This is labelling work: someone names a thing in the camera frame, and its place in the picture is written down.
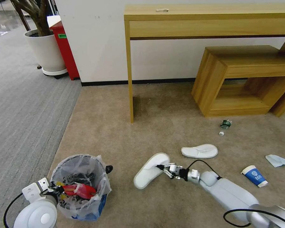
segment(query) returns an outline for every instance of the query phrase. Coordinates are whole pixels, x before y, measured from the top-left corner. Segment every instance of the white plant pot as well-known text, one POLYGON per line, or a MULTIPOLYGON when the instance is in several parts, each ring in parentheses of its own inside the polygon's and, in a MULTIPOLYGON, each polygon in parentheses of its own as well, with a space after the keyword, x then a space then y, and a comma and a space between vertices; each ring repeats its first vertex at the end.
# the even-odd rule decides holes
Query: white plant pot
POLYGON ((30 30, 24 35, 38 60, 38 64, 42 66, 42 72, 45 75, 54 76, 66 73, 67 69, 55 36, 30 37, 36 32, 38 31, 30 30))

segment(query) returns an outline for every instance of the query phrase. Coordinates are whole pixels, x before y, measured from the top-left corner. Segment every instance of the potted plant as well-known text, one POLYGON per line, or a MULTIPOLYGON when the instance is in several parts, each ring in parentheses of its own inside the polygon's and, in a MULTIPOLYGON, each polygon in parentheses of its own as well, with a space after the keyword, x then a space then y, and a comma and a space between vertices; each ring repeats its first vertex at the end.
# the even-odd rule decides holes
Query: potted plant
POLYGON ((24 35, 32 48, 45 75, 67 73, 55 36, 47 21, 48 0, 10 0, 16 7, 27 12, 37 29, 24 35))

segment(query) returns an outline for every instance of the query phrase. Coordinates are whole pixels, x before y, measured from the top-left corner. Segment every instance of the wooden shelf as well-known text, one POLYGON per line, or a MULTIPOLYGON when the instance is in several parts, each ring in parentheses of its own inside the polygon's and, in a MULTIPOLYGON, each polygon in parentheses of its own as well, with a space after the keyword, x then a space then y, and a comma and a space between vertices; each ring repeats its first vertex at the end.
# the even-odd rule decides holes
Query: wooden shelf
POLYGON ((266 114, 285 93, 285 55, 271 46, 206 47, 192 95, 206 117, 266 114), (242 83, 226 81, 247 78, 242 83))
POLYGON ((269 109, 270 106, 252 94, 244 84, 222 85, 207 116, 266 114, 269 109))

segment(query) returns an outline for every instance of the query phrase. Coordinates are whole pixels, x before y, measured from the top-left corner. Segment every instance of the trash can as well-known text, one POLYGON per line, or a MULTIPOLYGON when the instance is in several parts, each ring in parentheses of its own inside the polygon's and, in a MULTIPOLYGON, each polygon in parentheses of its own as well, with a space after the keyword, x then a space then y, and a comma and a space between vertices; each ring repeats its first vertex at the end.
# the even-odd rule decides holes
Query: trash can
POLYGON ((83 221, 95 221, 99 218, 111 191, 107 176, 110 171, 106 168, 100 155, 94 157, 79 154, 58 164, 51 177, 51 182, 55 185, 72 185, 76 182, 92 186, 97 191, 90 200, 62 194, 57 207, 65 217, 83 221))
POLYGON ((53 26, 50 27, 50 29, 52 29, 55 35, 59 50, 66 65, 70 79, 74 80, 76 78, 80 78, 62 22, 60 21, 54 24, 53 26))

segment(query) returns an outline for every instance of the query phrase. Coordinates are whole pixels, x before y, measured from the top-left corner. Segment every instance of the black cable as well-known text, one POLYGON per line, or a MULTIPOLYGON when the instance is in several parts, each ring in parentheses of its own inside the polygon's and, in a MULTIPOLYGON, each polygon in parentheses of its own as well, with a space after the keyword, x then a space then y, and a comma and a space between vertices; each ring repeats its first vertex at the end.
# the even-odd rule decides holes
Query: black cable
POLYGON ((3 9, 2 1, 0 2, 0 4, 1 4, 1 8, 2 8, 3 12, 5 13, 5 10, 3 9))
POLYGON ((13 201, 11 201, 11 203, 7 206, 7 208, 6 208, 5 212, 4 212, 4 215, 3 215, 3 223, 4 223, 5 228, 9 228, 9 226, 8 226, 7 223, 6 223, 6 215, 7 215, 7 212, 9 211, 10 206, 11 206, 20 196, 22 196, 22 195, 23 195, 23 193, 19 194, 19 195, 18 195, 16 198, 14 198, 13 201))
POLYGON ((207 162, 205 162, 205 161, 203 161, 203 160, 200 160, 200 159, 195 160, 194 162, 192 162, 192 163, 188 166, 187 169, 189 169, 195 162, 203 162, 203 163, 205 163, 213 172, 215 172, 214 169, 213 169, 210 165, 208 165, 207 162))
POLYGON ((275 215, 275 214, 270 213, 270 212, 262 211, 262 210, 255 210, 255 209, 234 209, 234 210, 229 210, 229 211, 225 212, 225 214, 223 215, 224 220, 225 220, 227 223, 229 223, 230 225, 233 225, 233 226, 235 226, 235 227, 248 227, 248 226, 250 226, 251 223, 248 223, 248 224, 246 224, 246 225, 237 225, 237 224, 234 224, 234 223, 232 223, 232 222, 230 222, 230 221, 228 221, 228 220, 226 219, 226 215, 228 215, 228 214, 230 214, 230 213, 232 213, 232 212, 239 212, 239 211, 258 212, 258 213, 262 213, 262 214, 267 214, 267 215, 273 216, 273 217, 275 217, 275 218, 277 218, 277 219, 280 219, 281 221, 285 222, 285 219, 283 219, 282 217, 280 217, 280 216, 278 216, 278 215, 275 215))

